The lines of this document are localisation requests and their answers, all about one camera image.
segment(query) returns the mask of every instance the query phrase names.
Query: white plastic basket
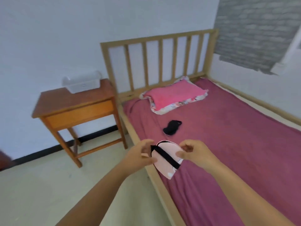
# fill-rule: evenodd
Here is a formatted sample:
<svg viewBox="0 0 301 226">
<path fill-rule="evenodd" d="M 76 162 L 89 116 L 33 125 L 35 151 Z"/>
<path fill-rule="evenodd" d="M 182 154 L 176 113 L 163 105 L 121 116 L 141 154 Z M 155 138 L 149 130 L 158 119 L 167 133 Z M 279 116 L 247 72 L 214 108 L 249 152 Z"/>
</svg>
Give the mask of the white plastic basket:
<svg viewBox="0 0 301 226">
<path fill-rule="evenodd" d="M 74 78 L 63 77 L 62 86 L 66 87 L 70 93 L 78 93 L 100 87 L 101 74 L 94 71 Z"/>
</svg>

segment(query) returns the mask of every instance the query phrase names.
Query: wooden headboard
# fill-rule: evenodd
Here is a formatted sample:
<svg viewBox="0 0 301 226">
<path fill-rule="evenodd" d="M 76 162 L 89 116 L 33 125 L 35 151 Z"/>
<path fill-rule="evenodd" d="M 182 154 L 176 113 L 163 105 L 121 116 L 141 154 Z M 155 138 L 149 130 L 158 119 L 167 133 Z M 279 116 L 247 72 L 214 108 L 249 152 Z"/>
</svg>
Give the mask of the wooden headboard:
<svg viewBox="0 0 301 226">
<path fill-rule="evenodd" d="M 208 40 L 203 69 L 201 71 L 198 71 L 200 56 L 201 56 L 201 51 L 202 51 L 202 45 L 203 45 L 203 40 L 204 40 L 205 34 L 209 34 L 209 40 Z M 175 81 L 175 79 L 176 79 L 175 69 L 176 69 L 176 62 L 177 62 L 177 49 L 178 49 L 178 38 L 179 37 L 186 37 L 184 68 L 183 68 L 183 76 L 186 76 L 192 36 L 198 36 L 198 45 L 197 45 L 197 52 L 195 55 L 194 71 L 192 74 L 188 75 L 189 78 L 191 79 L 191 78 L 209 74 L 211 62 L 212 62 L 212 58 L 213 58 L 214 46 L 215 46 L 216 39 L 218 36 L 218 29 L 182 32 L 182 33 L 175 33 L 175 34 L 168 34 L 168 35 L 157 35 L 157 36 L 150 36 L 150 37 L 143 37 L 143 38 L 135 38 L 135 39 L 127 39 L 127 40 L 119 40 L 119 41 L 100 43 L 102 53 L 103 53 L 103 58 L 104 58 L 107 72 L 109 75 L 109 79 L 111 80 L 115 89 L 117 89 L 116 79 L 115 79 L 115 77 L 117 77 L 117 76 L 115 76 L 115 74 L 113 72 L 109 49 L 112 47 L 123 47 L 124 48 L 126 67 L 127 67 L 129 83 L 130 83 L 130 91 L 119 93 L 118 94 L 119 101 L 124 102 L 124 101 L 130 100 L 134 97 L 138 97 L 140 93 L 142 93 L 146 90 L 150 90 L 150 89 L 156 88 L 156 87 L 162 87 L 162 86 L 171 84 Z M 162 80 L 162 76 L 163 76 L 163 40 L 164 39 L 172 39 L 173 40 L 172 74 L 171 74 L 172 76 L 171 76 L 171 79 L 167 80 L 167 81 Z M 153 85 L 149 85 L 149 77 L 148 77 L 148 55 L 147 55 L 147 45 L 146 44 L 149 41 L 158 41 L 159 82 L 156 84 L 153 84 Z M 142 45 L 141 55 L 143 56 L 145 87 L 141 87 L 141 88 L 137 88 L 137 89 L 134 88 L 132 68 L 131 68 L 131 59 L 130 59 L 130 55 L 129 55 L 129 45 L 132 45 L 132 44 L 141 44 Z"/>
</svg>

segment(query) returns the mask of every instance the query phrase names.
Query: wooden nightstand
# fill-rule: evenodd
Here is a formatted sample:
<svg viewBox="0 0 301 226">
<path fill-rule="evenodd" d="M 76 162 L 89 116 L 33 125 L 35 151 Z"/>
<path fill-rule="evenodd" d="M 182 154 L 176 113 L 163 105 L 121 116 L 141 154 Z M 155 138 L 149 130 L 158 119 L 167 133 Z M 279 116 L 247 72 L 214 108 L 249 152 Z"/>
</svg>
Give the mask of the wooden nightstand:
<svg viewBox="0 0 301 226">
<path fill-rule="evenodd" d="M 91 150 L 77 153 L 77 145 L 81 145 L 73 126 L 113 114 L 121 138 Z M 42 92 L 32 113 L 32 118 L 40 118 L 70 158 L 78 167 L 82 167 L 80 157 L 96 152 L 118 142 L 123 142 L 127 149 L 126 139 L 121 127 L 115 103 L 115 90 L 108 79 L 100 81 L 100 88 L 72 94 L 66 88 Z M 68 129 L 74 138 L 75 150 L 66 144 L 59 130 Z"/>
</svg>

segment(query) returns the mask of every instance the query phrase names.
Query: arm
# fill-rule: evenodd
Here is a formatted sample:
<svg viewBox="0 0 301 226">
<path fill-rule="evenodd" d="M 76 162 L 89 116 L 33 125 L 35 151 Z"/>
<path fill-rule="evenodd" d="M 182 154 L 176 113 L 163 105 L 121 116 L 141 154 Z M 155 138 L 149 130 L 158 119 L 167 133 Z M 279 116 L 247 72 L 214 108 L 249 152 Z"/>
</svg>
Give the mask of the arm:
<svg viewBox="0 0 301 226">
<path fill-rule="evenodd" d="M 56 226 L 99 226 L 122 182 L 131 174 L 156 161 L 144 158 L 141 151 L 150 148 L 153 140 L 142 140 L 126 157 L 104 176 Z"/>
<path fill-rule="evenodd" d="M 214 177 L 246 226 L 294 225 L 252 190 L 238 175 L 221 163 L 203 142 L 185 140 L 180 143 L 180 147 L 186 152 L 177 152 L 176 155 L 192 161 Z"/>
</svg>

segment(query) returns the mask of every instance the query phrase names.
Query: elastic strap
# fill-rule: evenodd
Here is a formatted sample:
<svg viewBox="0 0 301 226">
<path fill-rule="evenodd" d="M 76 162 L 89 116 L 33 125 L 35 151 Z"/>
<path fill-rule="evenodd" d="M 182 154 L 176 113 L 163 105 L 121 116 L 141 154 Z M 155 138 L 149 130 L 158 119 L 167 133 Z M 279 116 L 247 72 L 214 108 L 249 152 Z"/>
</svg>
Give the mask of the elastic strap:
<svg viewBox="0 0 301 226">
<path fill-rule="evenodd" d="M 175 167 L 176 169 L 179 169 L 180 164 L 177 163 L 169 154 L 166 153 L 166 151 L 164 151 L 162 148 L 160 148 L 157 145 L 151 145 L 151 152 L 153 152 L 153 150 L 155 150 L 156 152 L 159 153 L 159 155 L 161 155 L 169 164 L 171 164 L 171 166 Z"/>
</svg>

